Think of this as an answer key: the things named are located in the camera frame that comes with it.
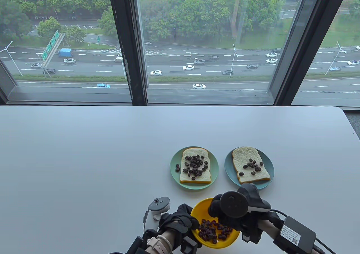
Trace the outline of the person's right hand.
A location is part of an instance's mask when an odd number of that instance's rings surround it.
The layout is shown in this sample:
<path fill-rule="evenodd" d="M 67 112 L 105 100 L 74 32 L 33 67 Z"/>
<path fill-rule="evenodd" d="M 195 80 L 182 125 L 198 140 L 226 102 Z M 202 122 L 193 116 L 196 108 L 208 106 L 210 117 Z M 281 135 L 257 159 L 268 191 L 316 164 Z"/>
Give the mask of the person's right hand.
<path fill-rule="evenodd" d="M 216 195 L 208 208 L 211 217 L 217 217 L 222 225 L 231 227 L 249 237 L 249 241 L 257 244 L 263 232 L 272 238 L 279 235 L 284 221 L 275 212 L 250 212 L 243 217 L 232 218 L 227 216 L 221 209 L 220 199 L 222 195 Z"/>

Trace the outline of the person's left hand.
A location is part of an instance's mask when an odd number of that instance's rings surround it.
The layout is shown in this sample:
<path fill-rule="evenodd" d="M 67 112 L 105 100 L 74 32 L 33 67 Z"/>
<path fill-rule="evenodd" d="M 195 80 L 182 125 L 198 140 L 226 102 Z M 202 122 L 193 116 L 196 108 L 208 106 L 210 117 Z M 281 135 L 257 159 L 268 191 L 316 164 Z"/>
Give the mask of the person's left hand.
<path fill-rule="evenodd" d="M 187 204 L 181 204 L 175 213 L 165 213 L 159 221 L 159 232 L 161 234 L 170 232 L 174 239 L 168 239 L 172 250 L 177 249 L 185 237 L 189 237 L 197 243 L 198 248 L 203 245 L 194 237 L 193 232 L 200 226 L 198 220 L 190 214 L 193 208 Z"/>

